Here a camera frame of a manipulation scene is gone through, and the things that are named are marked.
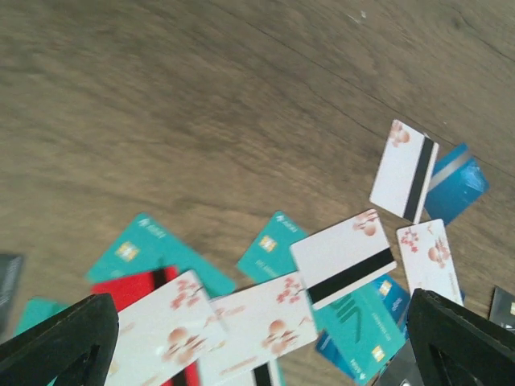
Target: card front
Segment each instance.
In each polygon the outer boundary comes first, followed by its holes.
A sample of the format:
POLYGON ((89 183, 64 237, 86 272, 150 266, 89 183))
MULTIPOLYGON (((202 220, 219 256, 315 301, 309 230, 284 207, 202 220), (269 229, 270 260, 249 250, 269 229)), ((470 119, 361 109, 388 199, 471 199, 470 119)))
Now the card front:
POLYGON ((442 220, 432 220, 397 230, 397 239, 410 293, 432 290, 463 305, 451 249, 442 220))
POLYGON ((218 385, 313 342, 311 308, 299 275, 291 273, 213 303, 228 339, 199 360, 203 384, 218 385))
POLYGON ((119 323, 108 386, 159 386, 226 339, 192 271, 125 308, 119 323))

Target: white card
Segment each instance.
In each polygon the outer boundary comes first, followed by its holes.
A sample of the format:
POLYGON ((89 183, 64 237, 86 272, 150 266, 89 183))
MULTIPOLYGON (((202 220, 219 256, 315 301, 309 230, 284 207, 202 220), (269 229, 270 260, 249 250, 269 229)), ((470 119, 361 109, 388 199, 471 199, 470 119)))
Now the white card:
POLYGON ((443 221, 398 229, 397 239, 410 293, 416 288, 431 290, 462 306, 443 221))
POLYGON ((397 266, 375 209, 298 241, 290 250, 315 310, 397 266))
POLYGON ((277 361, 262 364, 251 372, 245 372, 226 380, 220 386, 281 386, 277 361))
POLYGON ((221 385, 316 340, 306 290, 290 273, 212 302, 229 337, 200 357, 202 384, 221 385))
POLYGON ((193 271, 120 311, 118 318, 106 386, 160 386, 227 337, 193 271))
POLYGON ((438 149, 426 135, 393 121, 370 202, 418 224, 438 149))

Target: dark gray card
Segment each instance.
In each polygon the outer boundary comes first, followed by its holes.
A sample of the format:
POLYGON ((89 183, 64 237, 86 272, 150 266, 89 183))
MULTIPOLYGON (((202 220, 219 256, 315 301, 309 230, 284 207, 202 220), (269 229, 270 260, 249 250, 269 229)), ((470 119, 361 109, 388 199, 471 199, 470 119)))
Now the dark gray card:
POLYGON ((515 333, 515 296, 501 287, 496 286, 493 292, 490 320, 515 333))
POLYGON ((2 342, 5 340, 10 308, 22 266, 23 256, 0 253, 0 339, 2 342))
POLYGON ((424 386, 409 340, 392 358, 374 386, 424 386))

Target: red card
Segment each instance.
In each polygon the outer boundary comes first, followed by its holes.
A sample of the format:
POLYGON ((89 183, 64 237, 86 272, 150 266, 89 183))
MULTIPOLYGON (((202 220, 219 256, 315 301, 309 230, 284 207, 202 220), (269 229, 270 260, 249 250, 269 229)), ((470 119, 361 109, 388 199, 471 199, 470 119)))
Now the red card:
MULTIPOLYGON (((175 279, 178 274, 175 267, 156 269, 95 284, 91 287, 91 292, 92 294, 111 294, 116 310, 120 312, 161 285, 175 279)), ((200 386, 196 364, 189 365, 162 386, 200 386)))

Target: red flower print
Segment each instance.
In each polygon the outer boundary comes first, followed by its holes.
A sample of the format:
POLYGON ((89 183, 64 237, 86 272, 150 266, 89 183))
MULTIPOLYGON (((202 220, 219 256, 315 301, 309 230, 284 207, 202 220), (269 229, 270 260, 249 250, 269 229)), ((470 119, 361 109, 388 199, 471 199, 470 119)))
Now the red flower print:
POLYGON ((177 309, 179 309, 181 303, 182 303, 181 300, 179 298, 176 298, 171 301, 171 308, 173 308, 174 310, 177 310, 177 309))
POLYGON ((408 228, 404 231, 404 235, 401 237, 401 244, 407 245, 410 247, 411 252, 416 253, 418 251, 418 247, 416 245, 418 241, 418 233, 413 232, 411 228, 408 228))
POLYGON ((199 300, 200 300, 200 298, 198 298, 198 297, 191 298, 190 300, 188 300, 188 301, 187 301, 187 306, 188 306, 188 307, 191 307, 191 306, 193 306, 195 303, 197 303, 199 300))
POLYGON ((198 292, 202 287, 195 282, 191 283, 185 279, 178 280, 177 289, 179 290, 179 294, 170 304, 173 310, 178 310, 183 303, 185 303, 188 308, 192 307, 200 300, 198 292))
POLYGON ((284 281, 284 290, 277 296, 277 303, 283 303, 288 300, 290 304, 300 300, 300 292, 303 291, 303 286, 295 282, 293 277, 287 277, 284 281))

